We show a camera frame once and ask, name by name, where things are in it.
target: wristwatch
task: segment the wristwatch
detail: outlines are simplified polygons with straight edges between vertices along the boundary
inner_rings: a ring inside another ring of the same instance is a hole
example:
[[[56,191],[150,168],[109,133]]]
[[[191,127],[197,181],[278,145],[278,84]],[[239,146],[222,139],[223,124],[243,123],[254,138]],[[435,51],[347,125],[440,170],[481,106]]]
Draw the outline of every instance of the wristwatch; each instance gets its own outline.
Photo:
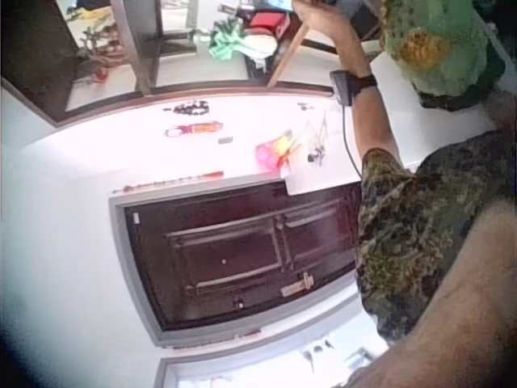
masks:
[[[377,86],[373,74],[367,77],[356,77],[346,70],[335,70],[330,73],[330,80],[338,103],[344,107],[351,107],[354,98],[365,88]]]

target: camouflage shirt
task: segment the camouflage shirt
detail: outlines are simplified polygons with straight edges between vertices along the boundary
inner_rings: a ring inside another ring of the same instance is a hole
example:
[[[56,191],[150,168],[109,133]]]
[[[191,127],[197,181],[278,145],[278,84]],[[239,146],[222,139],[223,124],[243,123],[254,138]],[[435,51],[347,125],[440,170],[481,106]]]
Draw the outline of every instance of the camouflage shirt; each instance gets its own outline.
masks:
[[[496,131],[446,146],[415,174],[384,150],[365,155],[357,282],[389,342],[418,321],[480,210],[515,198],[515,144],[505,141]]]

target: hand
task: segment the hand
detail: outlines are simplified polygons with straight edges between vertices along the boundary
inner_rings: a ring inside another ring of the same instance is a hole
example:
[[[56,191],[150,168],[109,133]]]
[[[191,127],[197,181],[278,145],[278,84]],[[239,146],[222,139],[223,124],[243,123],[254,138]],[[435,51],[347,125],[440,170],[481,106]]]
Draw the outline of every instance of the hand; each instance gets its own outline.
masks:
[[[307,27],[327,35],[332,40],[354,31],[350,21],[334,6],[317,4],[314,0],[292,0],[292,7]]]

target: metal latch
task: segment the metal latch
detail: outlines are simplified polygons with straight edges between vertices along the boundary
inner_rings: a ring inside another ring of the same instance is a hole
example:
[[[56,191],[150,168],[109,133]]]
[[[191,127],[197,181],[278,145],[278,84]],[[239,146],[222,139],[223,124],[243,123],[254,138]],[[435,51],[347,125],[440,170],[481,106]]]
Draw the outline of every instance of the metal latch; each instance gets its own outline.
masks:
[[[295,293],[299,293],[301,291],[305,291],[307,289],[311,289],[314,285],[314,278],[313,276],[309,275],[307,272],[304,272],[304,278],[300,281],[297,281],[296,283],[293,283],[292,285],[286,285],[283,287],[280,292],[282,293],[283,297],[290,297],[291,295],[294,295]]]

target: black cable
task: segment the black cable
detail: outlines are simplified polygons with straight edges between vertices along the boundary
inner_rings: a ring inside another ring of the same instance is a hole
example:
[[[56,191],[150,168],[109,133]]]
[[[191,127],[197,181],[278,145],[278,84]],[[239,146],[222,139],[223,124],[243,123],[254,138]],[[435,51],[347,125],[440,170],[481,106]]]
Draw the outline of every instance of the black cable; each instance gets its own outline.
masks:
[[[359,172],[359,168],[357,168],[357,166],[355,165],[355,162],[354,162],[354,159],[353,159],[352,154],[350,152],[350,149],[348,148],[346,122],[347,122],[347,117],[345,116],[345,106],[343,105],[343,138],[345,139],[345,148],[347,149],[348,158],[350,158],[350,162],[352,163],[352,166],[354,166],[355,172],[359,176],[359,179],[362,179],[363,176]]]

